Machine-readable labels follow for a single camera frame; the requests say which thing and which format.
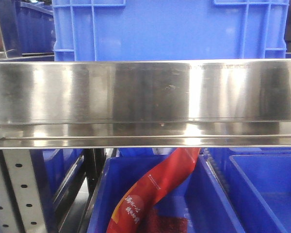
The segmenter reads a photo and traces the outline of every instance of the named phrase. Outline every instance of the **blue plastic crate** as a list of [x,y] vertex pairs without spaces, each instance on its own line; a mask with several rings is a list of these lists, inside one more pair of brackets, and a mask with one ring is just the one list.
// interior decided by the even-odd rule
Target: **blue plastic crate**
[[234,155],[229,197],[247,233],[291,233],[291,155]]
[[[166,156],[108,159],[87,232],[105,233],[113,210],[123,195],[164,158]],[[161,216],[187,218],[188,233],[244,233],[202,156],[192,175],[155,208]]]
[[289,0],[53,0],[57,61],[284,58]]
[[65,174],[69,171],[71,166],[76,162],[83,149],[63,149],[64,153],[64,168]]
[[53,52],[56,41],[52,6],[43,2],[16,2],[22,53]]
[[235,147],[235,148],[204,148],[204,154],[210,154],[216,168],[228,180],[228,163],[232,155],[262,155],[262,154],[291,154],[291,147]]
[[43,150],[43,157],[49,187],[54,195],[65,177],[63,150]]

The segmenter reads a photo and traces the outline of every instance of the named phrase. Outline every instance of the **perforated metal post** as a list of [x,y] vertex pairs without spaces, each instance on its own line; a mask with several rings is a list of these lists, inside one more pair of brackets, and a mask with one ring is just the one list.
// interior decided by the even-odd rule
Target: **perforated metal post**
[[24,228],[17,209],[3,155],[0,151],[0,233],[23,233]]
[[3,150],[26,233],[58,232],[41,150]]

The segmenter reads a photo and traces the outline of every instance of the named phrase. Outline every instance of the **plastic bin wall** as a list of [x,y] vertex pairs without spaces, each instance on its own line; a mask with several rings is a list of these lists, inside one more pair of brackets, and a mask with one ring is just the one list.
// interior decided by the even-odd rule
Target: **plastic bin wall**
[[[128,189],[166,156],[119,157],[106,161],[88,233],[105,233]],[[189,233],[244,233],[223,190],[199,157],[195,171],[156,206],[159,215],[185,217]]]
[[16,17],[22,53],[53,52],[56,39],[52,6],[16,2]]
[[54,195],[83,149],[43,150],[51,193]]
[[69,171],[71,166],[76,162],[83,149],[63,149],[64,153],[64,169],[65,174]]
[[229,196],[246,232],[291,233],[291,155],[230,159]]
[[49,187],[54,195],[65,177],[63,150],[43,150],[43,157]]
[[53,0],[57,61],[284,58],[289,0]]
[[217,172],[223,179],[229,179],[229,157],[232,155],[263,155],[263,154],[291,154],[291,147],[265,147],[265,148],[204,148],[204,154],[210,154],[215,161]]

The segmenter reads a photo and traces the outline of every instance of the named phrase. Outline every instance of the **shiny metal rail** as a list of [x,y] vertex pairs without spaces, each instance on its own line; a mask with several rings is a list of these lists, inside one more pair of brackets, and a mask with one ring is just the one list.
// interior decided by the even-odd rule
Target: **shiny metal rail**
[[291,145],[291,60],[0,63],[0,148]]

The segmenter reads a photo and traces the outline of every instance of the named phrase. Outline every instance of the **crate handle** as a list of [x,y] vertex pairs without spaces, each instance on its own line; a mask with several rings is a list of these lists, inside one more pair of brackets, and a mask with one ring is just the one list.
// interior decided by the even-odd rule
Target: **crate handle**
[[31,3],[26,3],[26,2],[21,1],[20,2],[20,7],[30,8],[32,10],[39,11],[39,12],[45,13],[47,15],[53,16],[53,12],[52,11],[49,11],[49,10],[44,9],[42,7],[35,6],[34,4],[31,4]]

